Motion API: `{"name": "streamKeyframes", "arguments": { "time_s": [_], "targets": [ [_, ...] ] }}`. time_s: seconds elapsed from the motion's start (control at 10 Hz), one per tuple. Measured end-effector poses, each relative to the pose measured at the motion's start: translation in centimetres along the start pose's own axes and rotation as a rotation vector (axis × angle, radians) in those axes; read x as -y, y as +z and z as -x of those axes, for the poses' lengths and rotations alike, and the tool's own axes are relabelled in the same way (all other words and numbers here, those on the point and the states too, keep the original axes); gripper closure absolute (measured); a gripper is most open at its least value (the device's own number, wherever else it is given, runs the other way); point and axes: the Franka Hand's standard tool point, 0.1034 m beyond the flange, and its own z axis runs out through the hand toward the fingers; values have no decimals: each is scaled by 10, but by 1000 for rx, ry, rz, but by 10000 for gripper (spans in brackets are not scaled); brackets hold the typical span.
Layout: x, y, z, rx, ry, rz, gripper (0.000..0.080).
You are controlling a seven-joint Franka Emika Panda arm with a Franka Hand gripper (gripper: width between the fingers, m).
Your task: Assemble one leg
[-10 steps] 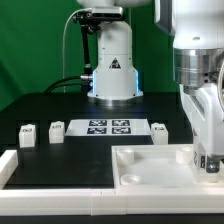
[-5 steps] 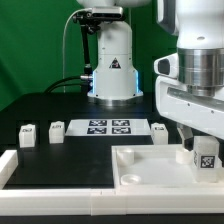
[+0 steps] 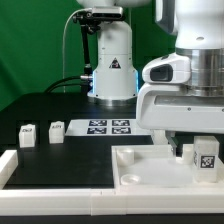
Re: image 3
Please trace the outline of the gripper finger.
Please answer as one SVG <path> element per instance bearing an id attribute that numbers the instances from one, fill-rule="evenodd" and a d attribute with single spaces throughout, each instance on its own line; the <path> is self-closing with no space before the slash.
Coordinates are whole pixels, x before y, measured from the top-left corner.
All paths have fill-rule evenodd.
<path id="1" fill-rule="evenodd" d="M 174 131 L 167 131 L 166 138 L 168 140 L 168 143 L 172 147 L 173 155 L 176 155 L 177 147 L 178 147 L 178 140 L 176 139 L 176 133 Z"/>

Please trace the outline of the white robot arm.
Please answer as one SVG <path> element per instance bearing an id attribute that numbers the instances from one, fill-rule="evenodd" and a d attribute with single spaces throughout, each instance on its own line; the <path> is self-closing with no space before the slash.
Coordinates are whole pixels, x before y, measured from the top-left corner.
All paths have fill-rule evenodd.
<path id="1" fill-rule="evenodd" d="M 86 27 L 99 33 L 89 99 L 136 99 L 137 123 L 150 131 L 224 133 L 224 0 L 156 0 L 156 23 L 177 36 L 175 52 L 149 62 L 136 90 L 131 29 L 121 9 L 150 1 L 77 0 Z"/>

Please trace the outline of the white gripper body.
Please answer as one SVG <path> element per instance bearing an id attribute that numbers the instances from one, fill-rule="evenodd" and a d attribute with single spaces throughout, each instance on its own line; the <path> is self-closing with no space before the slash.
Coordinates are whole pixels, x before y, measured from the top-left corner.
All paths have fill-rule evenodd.
<path id="1" fill-rule="evenodd" d="M 189 96 L 180 85 L 145 83 L 136 120 L 148 130 L 224 134 L 224 97 Z"/>

